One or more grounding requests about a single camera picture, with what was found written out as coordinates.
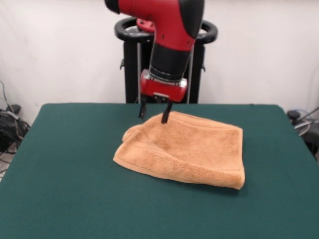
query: metal pole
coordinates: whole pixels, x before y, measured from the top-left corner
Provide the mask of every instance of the metal pole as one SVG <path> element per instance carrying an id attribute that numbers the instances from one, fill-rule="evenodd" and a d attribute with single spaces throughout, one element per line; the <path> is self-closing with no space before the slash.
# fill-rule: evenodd
<path id="1" fill-rule="evenodd" d="M 189 104 L 189 98 L 190 98 L 190 85 L 191 85 L 191 75 L 193 72 L 193 62 L 194 62 L 194 46 L 191 49 L 190 53 L 190 60 L 188 65 L 188 80 L 187 80 L 187 104 Z"/>
<path id="2" fill-rule="evenodd" d="M 142 46 L 138 43 L 138 103 L 141 102 Z"/>

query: green table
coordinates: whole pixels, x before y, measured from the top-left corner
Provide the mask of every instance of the green table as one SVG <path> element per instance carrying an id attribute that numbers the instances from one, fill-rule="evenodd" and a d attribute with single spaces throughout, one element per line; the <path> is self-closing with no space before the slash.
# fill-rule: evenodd
<path id="1" fill-rule="evenodd" d="M 319 168 L 282 109 L 174 110 L 244 129 L 241 191 L 115 164 L 123 133 L 141 122 L 138 105 L 45 105 L 0 183 L 0 238 L 319 239 Z"/>

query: towel wrinkle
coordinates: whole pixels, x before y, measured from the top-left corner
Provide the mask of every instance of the towel wrinkle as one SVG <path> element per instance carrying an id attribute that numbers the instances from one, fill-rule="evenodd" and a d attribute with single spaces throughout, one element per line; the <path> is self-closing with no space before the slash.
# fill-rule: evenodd
<path id="1" fill-rule="evenodd" d="M 243 130 L 209 119 L 171 112 L 128 129 L 114 161 L 130 170 L 185 183 L 241 189 Z"/>

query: towel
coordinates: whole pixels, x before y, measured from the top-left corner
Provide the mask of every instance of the towel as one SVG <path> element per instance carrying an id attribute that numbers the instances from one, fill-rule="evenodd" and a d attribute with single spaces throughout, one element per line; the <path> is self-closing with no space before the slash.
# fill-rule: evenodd
<path id="1" fill-rule="evenodd" d="M 114 161 L 133 171 L 184 183 L 241 189 L 243 130 L 237 126 L 171 112 L 128 129 Z"/>

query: black stand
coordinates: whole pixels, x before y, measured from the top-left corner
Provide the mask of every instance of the black stand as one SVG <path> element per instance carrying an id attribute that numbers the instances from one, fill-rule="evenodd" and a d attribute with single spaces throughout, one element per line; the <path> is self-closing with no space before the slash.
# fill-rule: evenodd
<path id="1" fill-rule="evenodd" d="M 115 33 L 119 39 L 124 41 L 124 60 L 121 63 L 121 68 L 125 68 L 126 103 L 140 103 L 140 75 L 143 69 L 148 69 L 150 66 L 154 35 L 132 26 L 136 26 L 136 18 L 125 18 L 115 25 Z M 189 86 L 181 103 L 198 103 L 201 70 L 205 70 L 203 66 L 204 45 L 217 38 L 218 31 L 212 23 L 203 21 L 202 29 L 206 32 L 199 34 L 184 74 Z M 147 103 L 158 102 L 158 99 L 147 98 Z"/>

